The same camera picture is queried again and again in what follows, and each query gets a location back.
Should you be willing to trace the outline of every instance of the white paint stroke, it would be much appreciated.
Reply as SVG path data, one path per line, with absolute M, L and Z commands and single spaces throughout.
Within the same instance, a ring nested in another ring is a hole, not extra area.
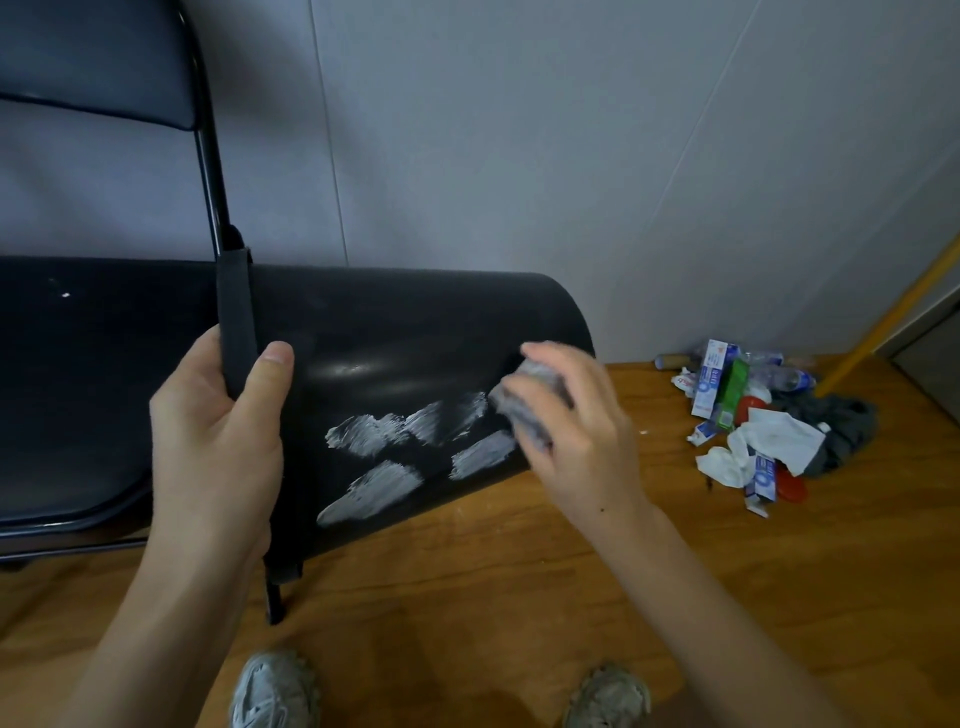
M 331 427 L 326 432 L 326 443 L 360 457 L 373 457 L 388 445 L 402 442 L 406 437 L 403 418 L 398 415 L 384 415 L 379 420 L 373 415 L 357 415 Z
M 485 468 L 502 463 L 514 451 L 516 440 L 505 430 L 497 430 L 453 456 L 450 480 L 463 480 Z
M 317 525 L 368 519 L 403 500 L 422 483 L 415 468 L 384 460 L 350 483 L 345 494 L 326 506 L 317 516 Z
M 487 396 L 470 392 L 450 403 L 435 401 L 404 421 L 404 429 L 425 445 L 438 448 L 464 437 L 487 411 Z

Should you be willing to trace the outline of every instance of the gray sneaker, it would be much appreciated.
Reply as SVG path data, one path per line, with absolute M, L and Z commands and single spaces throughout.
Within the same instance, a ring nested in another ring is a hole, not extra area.
M 652 705 L 650 689 L 627 670 L 604 665 L 570 697 L 564 728 L 637 728 Z
M 316 728 L 320 691 L 296 652 L 261 652 L 244 665 L 230 705 L 230 728 Z

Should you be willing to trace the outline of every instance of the floor plank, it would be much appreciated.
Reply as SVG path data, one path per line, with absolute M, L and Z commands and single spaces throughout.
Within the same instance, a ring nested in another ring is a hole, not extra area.
M 960 725 L 960 428 L 872 360 L 846 391 L 880 433 L 810 500 L 769 521 L 714 488 L 684 441 L 669 375 L 612 368 L 651 498 L 760 623 L 870 725 Z M 133 552 L 0 574 L 0 715 L 49 724 L 129 584 Z M 681 675 L 584 540 L 526 474 L 326 554 L 263 623 L 251 591 L 204 709 L 224 724 L 255 650 L 293 646 L 335 726 L 550 726 L 583 673 L 613 659 L 656 699 Z

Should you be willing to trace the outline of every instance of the chair backrest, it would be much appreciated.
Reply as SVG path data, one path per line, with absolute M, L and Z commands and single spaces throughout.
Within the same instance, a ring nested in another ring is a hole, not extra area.
M 0 0 L 0 96 L 193 130 L 183 23 L 171 0 Z

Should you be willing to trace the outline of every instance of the yellow stick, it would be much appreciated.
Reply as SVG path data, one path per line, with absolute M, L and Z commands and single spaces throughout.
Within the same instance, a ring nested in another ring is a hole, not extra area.
M 927 291 L 940 280 L 944 274 L 960 260 L 960 234 L 944 248 L 936 260 L 930 263 L 924 274 L 916 279 L 894 306 L 884 314 L 883 318 L 874 324 L 870 333 L 856 345 L 856 348 L 847 354 L 824 380 L 817 385 L 817 396 L 829 394 L 836 389 L 837 384 L 848 375 L 853 368 L 870 356 L 874 350 L 890 336 L 890 332 L 906 316 Z

